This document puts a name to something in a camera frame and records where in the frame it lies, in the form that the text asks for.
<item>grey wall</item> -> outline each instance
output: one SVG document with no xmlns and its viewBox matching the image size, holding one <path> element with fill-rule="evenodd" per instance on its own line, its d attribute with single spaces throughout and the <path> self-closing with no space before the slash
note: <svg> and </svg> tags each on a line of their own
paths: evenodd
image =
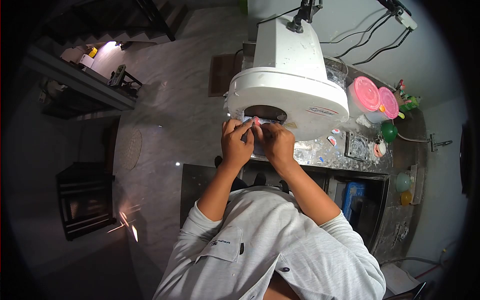
<svg viewBox="0 0 480 300">
<path fill-rule="evenodd" d="M 428 174 L 420 222 L 407 256 L 417 256 L 438 261 L 441 251 L 459 237 L 462 229 L 467 199 L 462 195 L 460 181 L 460 137 L 467 112 L 462 99 L 450 100 L 423 111 L 427 133 L 435 133 L 438 142 L 453 143 L 429 152 Z M 455 245 L 447 248 L 443 259 L 451 256 Z M 418 262 L 405 262 L 402 269 L 417 276 L 432 266 Z M 431 281 L 442 275 L 441 268 L 419 280 Z"/>
<path fill-rule="evenodd" d="M 259 20 L 287 12 L 298 7 L 299 3 L 292 0 L 249 0 L 249 39 L 256 40 L 256 23 Z M 358 69 L 394 86 L 404 79 L 409 94 L 424 97 L 424 108 L 461 97 L 458 74 L 435 24 L 420 4 L 412 0 L 403 0 L 402 3 L 412 12 L 418 28 L 400 47 L 382 52 L 371 62 L 358 65 Z M 375 0 L 325 0 L 324 8 L 313 17 L 312 26 L 320 41 L 338 41 L 350 33 L 366 30 L 385 12 L 386 9 Z M 347 64 L 365 60 L 376 50 L 396 44 L 395 40 L 404 30 L 400 22 L 391 18 L 375 31 L 366 45 L 352 50 L 342 59 Z M 361 36 L 348 37 L 338 44 L 322 44 L 322 52 L 330 57 L 342 54 L 357 44 Z"/>
</svg>

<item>man's right hand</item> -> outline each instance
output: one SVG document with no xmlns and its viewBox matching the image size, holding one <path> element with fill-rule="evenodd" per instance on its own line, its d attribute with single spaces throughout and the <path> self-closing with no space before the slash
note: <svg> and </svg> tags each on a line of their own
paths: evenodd
<svg viewBox="0 0 480 300">
<path fill-rule="evenodd" d="M 295 136 L 292 132 L 278 123 L 265 123 L 260 127 L 253 126 L 260 144 L 272 166 L 284 176 L 291 168 L 297 167 L 298 163 L 293 158 Z"/>
</svg>

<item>forearm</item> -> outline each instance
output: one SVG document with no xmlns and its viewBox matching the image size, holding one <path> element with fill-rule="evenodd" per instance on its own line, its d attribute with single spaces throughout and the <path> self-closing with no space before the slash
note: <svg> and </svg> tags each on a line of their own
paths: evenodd
<svg viewBox="0 0 480 300">
<path fill-rule="evenodd" d="M 238 170 L 220 165 L 212 182 L 197 202 L 198 209 L 212 221 L 223 217 L 227 206 L 228 195 Z"/>
<path fill-rule="evenodd" d="M 303 213 L 317 225 L 340 214 L 340 209 L 330 197 L 294 161 L 287 168 L 280 168 L 279 175 L 288 183 Z"/>
</svg>

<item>shirt logo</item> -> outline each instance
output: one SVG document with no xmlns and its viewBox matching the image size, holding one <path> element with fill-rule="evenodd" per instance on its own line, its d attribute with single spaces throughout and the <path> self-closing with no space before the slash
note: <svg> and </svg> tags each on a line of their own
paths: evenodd
<svg viewBox="0 0 480 300">
<path fill-rule="evenodd" d="M 213 241 L 213 242 L 210 242 L 210 245 L 215 246 L 215 245 L 217 245 L 218 243 L 230 244 L 230 242 L 229 242 L 229 241 L 226 241 L 226 240 L 215 240 L 215 241 Z"/>
</svg>

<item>green bowl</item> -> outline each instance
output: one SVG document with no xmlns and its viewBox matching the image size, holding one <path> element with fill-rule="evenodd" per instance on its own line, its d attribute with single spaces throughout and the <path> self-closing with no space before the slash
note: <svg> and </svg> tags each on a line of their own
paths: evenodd
<svg viewBox="0 0 480 300">
<path fill-rule="evenodd" d="M 382 123 L 380 130 L 382 131 L 382 135 L 387 143 L 393 142 L 398 133 L 398 129 L 392 123 L 388 122 Z"/>
</svg>

